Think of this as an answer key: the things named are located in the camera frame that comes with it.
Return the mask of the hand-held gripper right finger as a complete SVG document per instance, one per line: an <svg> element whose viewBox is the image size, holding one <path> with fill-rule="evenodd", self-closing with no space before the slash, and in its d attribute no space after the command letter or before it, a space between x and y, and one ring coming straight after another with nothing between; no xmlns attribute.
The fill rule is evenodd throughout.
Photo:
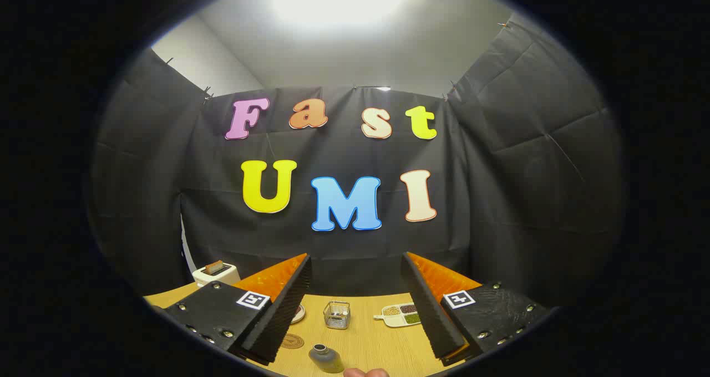
<svg viewBox="0 0 710 377"><path fill-rule="evenodd" d="M412 252L403 253L401 271L424 334L444 366L514 342L551 312L502 283L478 283Z"/></svg>

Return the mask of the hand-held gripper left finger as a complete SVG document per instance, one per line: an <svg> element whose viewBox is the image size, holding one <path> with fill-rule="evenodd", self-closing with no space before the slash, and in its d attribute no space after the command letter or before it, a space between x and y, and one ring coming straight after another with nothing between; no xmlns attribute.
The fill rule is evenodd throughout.
<svg viewBox="0 0 710 377"><path fill-rule="evenodd" d="M238 283L206 283L162 315L213 347L267 366L276 360L311 278L312 261L303 253Z"/></svg>

